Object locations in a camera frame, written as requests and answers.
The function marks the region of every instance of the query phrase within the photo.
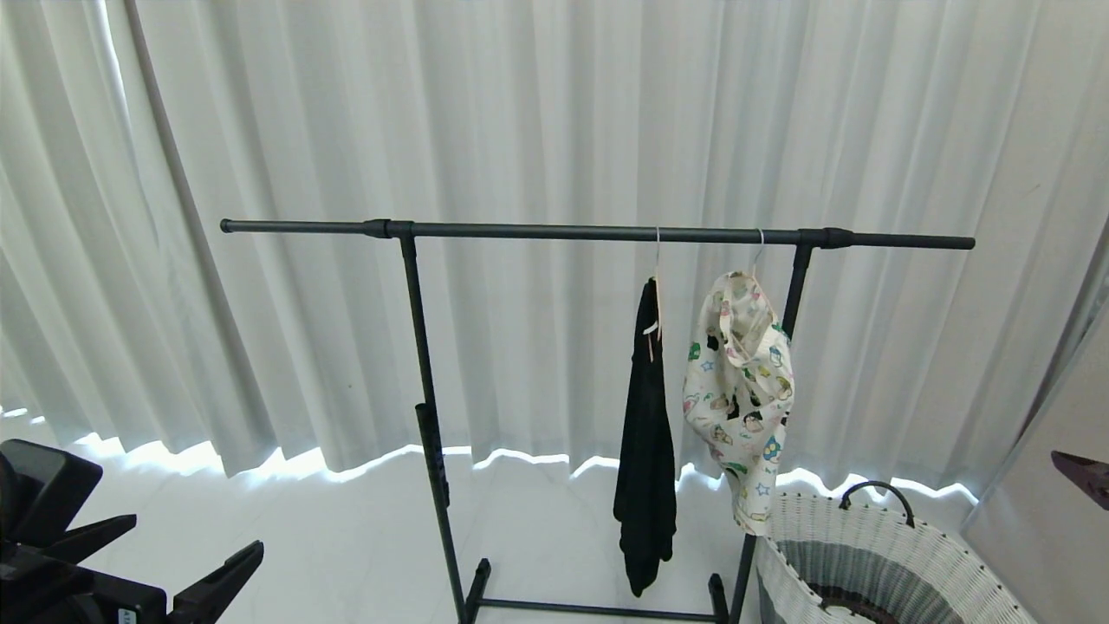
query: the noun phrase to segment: laundry basket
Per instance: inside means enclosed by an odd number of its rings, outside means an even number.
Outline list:
[[[885,488],[904,513],[851,505]],[[782,494],[755,566],[763,624],[1016,624],[1035,622],[989,569],[947,534],[913,516],[878,481],[837,502]]]

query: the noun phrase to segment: basket handle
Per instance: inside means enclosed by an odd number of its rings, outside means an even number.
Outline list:
[[[912,526],[913,529],[916,529],[916,522],[913,520],[913,508],[909,507],[908,500],[905,499],[905,494],[902,494],[901,490],[894,488],[893,485],[889,485],[884,481],[864,481],[863,483],[856,483],[852,485],[851,488],[847,489],[846,492],[843,493],[843,498],[840,499],[840,509],[841,510],[851,509],[851,495],[854,494],[856,491],[862,490],[863,488],[869,488],[869,487],[885,488],[886,490],[893,492],[894,497],[897,497],[897,500],[902,502],[902,507],[905,508],[905,516],[907,519],[905,520],[905,524]]]

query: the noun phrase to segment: garment rack vertical pole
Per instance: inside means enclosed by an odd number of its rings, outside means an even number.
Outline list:
[[[419,362],[420,385],[424,389],[424,401],[416,406],[416,418],[419,426],[420,442],[424,447],[424,458],[427,466],[428,481],[431,487],[431,499],[435,504],[436,519],[439,525],[439,538],[447,561],[447,575],[450,581],[450,595],[455,605],[455,614],[459,624],[476,622],[481,606],[518,608],[528,611],[548,611],[558,613],[580,613],[594,615],[615,615],[624,617],[642,617],[653,620],[670,620],[682,622],[714,622],[716,624],[737,624],[743,610],[751,565],[754,560],[756,538],[745,535],[740,555],[740,567],[736,573],[735,587],[732,594],[732,608],[728,608],[724,597],[723,582],[719,574],[709,579],[709,596],[712,613],[681,613],[669,611],[648,611],[637,608],[589,606],[576,604],[558,604],[530,601],[488,599],[485,596],[486,583],[492,567],[488,559],[478,564],[469,593],[462,595],[462,583],[458,572],[458,557],[450,532],[450,516],[447,508],[450,504],[447,474],[442,461],[442,442],[439,437],[439,418],[435,402],[435,382],[431,377],[431,355],[428,349],[427,324],[424,317],[424,300],[419,285],[419,267],[416,258],[416,238],[419,236],[455,237],[455,238],[536,238],[536,239],[576,239],[576,241],[667,241],[691,243],[725,243],[725,244],[788,244],[796,247],[793,256],[793,275],[786,295],[782,329],[786,336],[793,336],[801,306],[801,293],[805,284],[805,274],[814,248],[840,248],[847,246],[889,246],[913,248],[974,248],[975,239],[965,236],[930,236],[918,234],[869,234],[856,233],[840,227],[801,228],[801,229],[732,229],[710,227],[635,227],[614,225],[526,225],[511,223],[420,223],[414,221],[394,221],[374,218],[362,222],[333,221],[233,221],[224,218],[220,223],[224,232],[276,232],[308,234],[363,234],[376,238],[398,238],[405,262],[405,274],[408,283],[408,301],[411,307],[413,329],[416,338],[416,354]]]

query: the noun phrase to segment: black garment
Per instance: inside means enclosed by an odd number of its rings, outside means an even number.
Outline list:
[[[643,336],[659,319],[657,287],[654,279],[649,279],[639,299],[620,472],[612,505],[612,514],[621,522],[620,550],[624,553],[628,581],[637,597],[659,575],[660,560],[670,561],[678,530],[674,443],[663,391],[662,342],[658,331]]]

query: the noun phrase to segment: garment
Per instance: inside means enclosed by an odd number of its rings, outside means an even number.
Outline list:
[[[658,284],[643,286],[635,318],[635,347],[628,383],[620,471],[612,515],[620,521],[620,550],[631,591],[638,597],[670,561],[678,530],[674,497],[674,443],[667,418],[662,341],[658,329]]]
[[[698,317],[682,411],[728,478],[735,522],[752,535],[767,532],[793,396],[790,339],[759,282],[722,275]]]

